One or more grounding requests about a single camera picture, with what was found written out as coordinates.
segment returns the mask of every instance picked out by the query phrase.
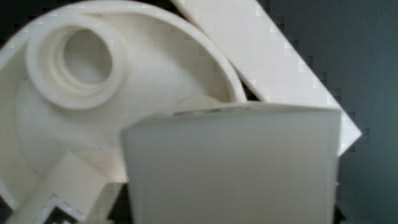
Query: circular hole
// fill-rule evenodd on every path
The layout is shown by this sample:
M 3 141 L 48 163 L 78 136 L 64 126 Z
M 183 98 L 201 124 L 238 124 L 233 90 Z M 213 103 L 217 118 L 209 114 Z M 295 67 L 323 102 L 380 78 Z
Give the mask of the circular hole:
M 67 39 L 64 64 L 85 84 L 105 82 L 112 70 L 110 52 L 101 38 L 89 30 L 78 30 Z

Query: white rectangular block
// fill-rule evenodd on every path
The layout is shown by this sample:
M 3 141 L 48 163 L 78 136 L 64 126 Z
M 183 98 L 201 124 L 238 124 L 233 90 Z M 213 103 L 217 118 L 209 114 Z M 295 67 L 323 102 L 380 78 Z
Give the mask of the white rectangular block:
M 261 101 L 341 109 L 256 0 L 172 0 Z M 339 155 L 360 136 L 343 113 Z
M 122 133 L 137 224 L 330 224 L 339 111 L 179 113 Z

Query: black gap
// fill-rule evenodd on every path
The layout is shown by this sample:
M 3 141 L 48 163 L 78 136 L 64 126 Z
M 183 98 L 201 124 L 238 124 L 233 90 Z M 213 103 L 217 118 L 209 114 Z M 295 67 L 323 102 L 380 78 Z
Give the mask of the black gap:
M 115 204 L 108 214 L 108 220 L 114 221 L 114 224 L 133 224 L 128 184 L 121 187 Z
M 62 209 L 58 207 L 55 207 L 44 224 L 64 224 L 64 222 L 69 222 L 71 224 L 74 224 L 74 223 L 78 223 L 78 220 L 62 211 Z
M 9 204 L 0 196 L 0 224 L 5 224 L 10 214 L 12 214 L 12 209 L 10 209 Z

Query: dark background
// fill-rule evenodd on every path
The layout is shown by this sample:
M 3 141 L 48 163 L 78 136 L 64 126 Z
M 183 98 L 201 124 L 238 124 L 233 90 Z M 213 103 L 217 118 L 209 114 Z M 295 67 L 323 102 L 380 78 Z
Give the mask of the dark background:
M 2 43 L 26 22 L 71 2 L 0 0 Z M 169 1 L 144 2 L 172 10 Z M 364 133 L 339 165 L 348 223 L 396 224 L 398 0 L 259 3 Z

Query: white plastic component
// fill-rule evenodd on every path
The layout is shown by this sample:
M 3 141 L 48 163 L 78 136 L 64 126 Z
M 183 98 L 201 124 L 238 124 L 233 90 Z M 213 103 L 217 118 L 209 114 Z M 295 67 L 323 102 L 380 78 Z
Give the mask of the white plastic component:
M 110 74 L 105 81 L 96 84 L 74 77 L 83 74 L 73 75 L 66 65 L 67 41 L 82 30 L 89 30 L 98 35 L 110 53 Z M 60 107 L 89 109 L 115 94 L 128 73 L 124 47 L 124 40 L 112 25 L 101 19 L 83 15 L 53 19 L 32 30 L 26 49 L 28 76 L 42 96 Z M 89 53 L 94 58 L 98 52 L 89 51 Z
M 247 104 L 138 122 L 122 133 L 135 223 L 332 223 L 339 115 Z
M 94 48 L 98 54 L 87 54 L 92 44 L 103 47 Z M 108 59 L 92 59 L 103 53 Z M 245 102 L 234 69 L 204 34 L 172 13 L 138 2 L 83 2 L 37 18 L 3 47 L 0 76 L 14 79 L 0 114 L 9 122 L 3 133 L 16 129 L 12 138 L 0 136 L 14 141 L 2 150 L 21 154 L 30 182 L 48 174 L 66 151 L 112 181 L 124 182 L 122 128 L 192 99 Z M 7 159 L 0 166 L 14 162 Z M 5 171 L 12 191 L 14 173 Z M 30 182 L 10 192 L 21 198 Z
M 188 20 L 213 40 L 261 101 L 337 108 L 256 0 L 172 0 Z M 360 136 L 341 115 L 339 155 Z
M 57 206 L 76 220 L 83 221 L 99 197 L 106 177 L 82 159 L 66 153 L 62 160 L 42 179 L 41 186 L 23 202 L 7 223 L 42 224 Z

